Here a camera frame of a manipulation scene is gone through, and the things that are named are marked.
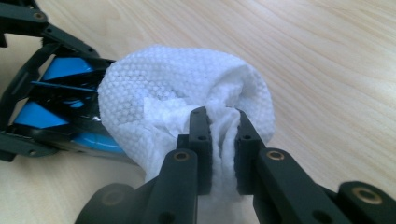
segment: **light wood surface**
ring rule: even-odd
[[[272,93],[270,147],[286,149],[329,189],[360,180],[396,198],[394,1],[37,2],[105,58],[153,44],[240,56]],[[7,40],[0,92],[39,48],[36,38]],[[0,162],[0,223],[73,223],[99,188],[143,178],[138,167],[70,153]]]

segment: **blue plastic panel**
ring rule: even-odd
[[[14,123],[43,129],[53,126],[64,125],[68,122],[51,113],[43,106],[35,102],[28,102],[22,108],[20,114],[14,120]]]
[[[68,77],[92,71],[90,65],[80,58],[54,58],[42,80]]]
[[[113,153],[124,153],[122,148],[116,141],[114,141],[114,139],[97,133],[79,133],[76,134],[72,141],[81,144],[84,147]]]
[[[72,108],[80,108],[84,106],[84,103],[80,100],[69,100],[69,101],[63,101],[64,104],[69,105]]]

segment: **wood grain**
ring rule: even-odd
[[[37,2],[52,24],[106,58],[153,44],[238,55],[271,90],[270,147],[286,149],[329,189],[360,180],[396,198],[394,1]],[[7,39],[0,92],[39,46]],[[0,162],[0,223],[71,223],[105,184],[136,187],[142,176],[132,165],[69,153]]]

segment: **crumpled tissue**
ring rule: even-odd
[[[233,169],[234,139],[245,111],[267,143],[274,133],[271,95],[243,60],[211,49],[153,46],[111,64],[99,87],[101,119],[110,134],[155,177],[177,136],[189,133],[190,112],[205,106],[213,141],[210,195],[200,196],[198,223],[244,223]]]

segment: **mounting hole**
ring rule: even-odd
[[[33,14],[33,17],[35,17],[38,20],[43,20],[45,18],[44,14],[39,13],[39,12]]]
[[[160,224],[172,224],[175,223],[175,215],[170,212],[163,212],[158,216],[158,222]]]
[[[187,152],[178,152],[175,153],[174,158],[177,161],[186,161],[188,160],[190,155]]]
[[[112,189],[106,192],[102,197],[102,203],[107,206],[114,206],[123,201],[125,193],[120,189]]]
[[[312,216],[320,223],[332,223],[332,218],[323,211],[316,210],[312,213]]]
[[[278,151],[267,152],[267,157],[274,161],[283,161],[285,159],[285,156]]]
[[[35,154],[37,154],[37,151],[35,150],[29,150],[29,156],[34,156]]]
[[[365,187],[356,187],[352,189],[352,193],[359,198],[360,200],[364,201],[365,203],[370,204],[381,204],[382,198],[377,193],[373,192],[370,189]]]

